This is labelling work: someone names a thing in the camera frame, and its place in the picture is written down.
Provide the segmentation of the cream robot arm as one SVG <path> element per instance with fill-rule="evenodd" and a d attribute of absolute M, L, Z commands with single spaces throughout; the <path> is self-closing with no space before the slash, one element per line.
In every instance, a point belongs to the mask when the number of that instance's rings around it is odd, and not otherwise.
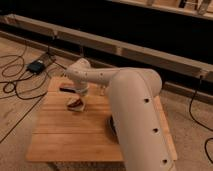
<path fill-rule="evenodd" d="M 84 58 L 66 76 L 77 93 L 89 83 L 108 88 L 108 100 L 126 171 L 176 171 L 154 98 L 162 89 L 160 75 L 146 68 L 93 68 Z"/>

